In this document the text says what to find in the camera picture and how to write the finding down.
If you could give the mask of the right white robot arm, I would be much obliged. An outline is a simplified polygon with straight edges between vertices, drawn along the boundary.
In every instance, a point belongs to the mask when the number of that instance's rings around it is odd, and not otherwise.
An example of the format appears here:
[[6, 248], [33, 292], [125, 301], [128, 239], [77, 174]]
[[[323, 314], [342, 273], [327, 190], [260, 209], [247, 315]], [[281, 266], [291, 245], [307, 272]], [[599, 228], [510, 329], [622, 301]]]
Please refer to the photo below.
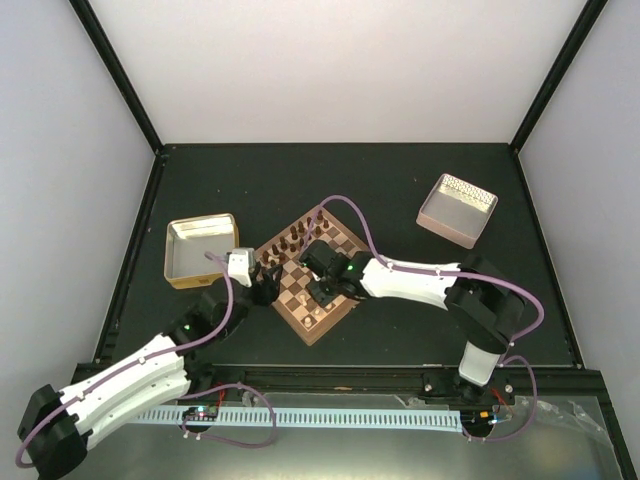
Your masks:
[[312, 273], [308, 290], [320, 305], [338, 296], [356, 301], [398, 298], [448, 312], [466, 335], [454, 388], [467, 403], [479, 402], [490, 392], [490, 379], [527, 303], [508, 282], [481, 274], [478, 258], [461, 264], [419, 264], [377, 259], [368, 251], [348, 256], [315, 240], [299, 263]]

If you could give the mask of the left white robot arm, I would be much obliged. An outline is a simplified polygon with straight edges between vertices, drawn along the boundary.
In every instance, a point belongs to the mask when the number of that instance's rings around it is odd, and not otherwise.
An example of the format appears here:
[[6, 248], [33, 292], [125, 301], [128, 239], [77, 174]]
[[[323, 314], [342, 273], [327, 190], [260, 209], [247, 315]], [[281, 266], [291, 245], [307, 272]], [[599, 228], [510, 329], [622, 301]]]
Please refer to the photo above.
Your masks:
[[198, 350], [227, 338], [251, 308], [271, 305], [280, 294], [282, 271], [261, 265], [236, 270], [226, 263], [222, 278], [197, 303], [136, 352], [62, 389], [37, 389], [18, 426], [16, 466], [35, 469], [41, 479], [60, 479], [138, 414], [215, 392], [215, 376], [198, 361]]

